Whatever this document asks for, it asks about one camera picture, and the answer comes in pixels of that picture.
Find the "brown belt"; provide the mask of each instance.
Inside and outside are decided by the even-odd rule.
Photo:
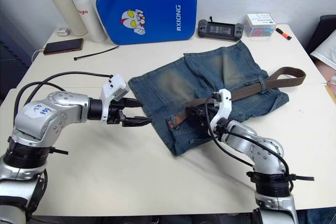
[[[282,74],[288,74],[290,76],[294,76],[295,78],[278,79],[278,77]],[[264,88],[262,87],[260,82],[243,87],[241,89],[231,92],[231,100],[236,101],[236,100],[249,97],[250,95],[260,93],[268,89],[298,86],[303,83],[303,80],[305,79],[305,77],[306,77],[306,74],[301,69],[292,68],[292,67],[283,67],[283,68],[278,69],[275,73],[273,73],[271,76],[269,76],[265,80]],[[183,110],[173,116],[175,125],[171,121],[169,121],[168,123],[169,127],[174,128],[180,125],[189,116],[186,110],[186,107],[202,105],[205,103],[205,100],[206,98],[198,98],[190,102],[187,102]],[[214,103],[214,99],[210,99],[209,103]]]

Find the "white label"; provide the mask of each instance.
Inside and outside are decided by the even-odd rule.
[[[274,25],[275,22],[268,13],[247,14],[252,25]]]
[[[34,106],[30,107],[24,114],[32,119],[44,118],[52,114],[54,111],[56,110],[43,103],[37,103]]]

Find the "clear plastic box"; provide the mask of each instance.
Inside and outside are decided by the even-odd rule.
[[[244,30],[247,37],[271,36],[276,26],[268,13],[247,14]]]

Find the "white thermos bottle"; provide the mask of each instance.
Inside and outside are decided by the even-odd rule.
[[[73,34],[82,36],[88,31],[80,19],[78,12],[72,0],[52,0],[54,5],[58,8],[65,21],[68,23]]]
[[[96,14],[95,8],[91,0],[73,0],[79,16],[83,20],[89,35],[94,42],[102,42],[106,40],[107,36],[101,27],[99,18]]]

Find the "orange marker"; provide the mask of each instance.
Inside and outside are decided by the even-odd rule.
[[[277,31],[278,33],[280,33],[281,35],[283,35],[288,40],[290,40],[292,38],[288,34],[286,34],[283,31],[281,31],[281,29],[279,29],[279,28],[275,29],[275,31]]]

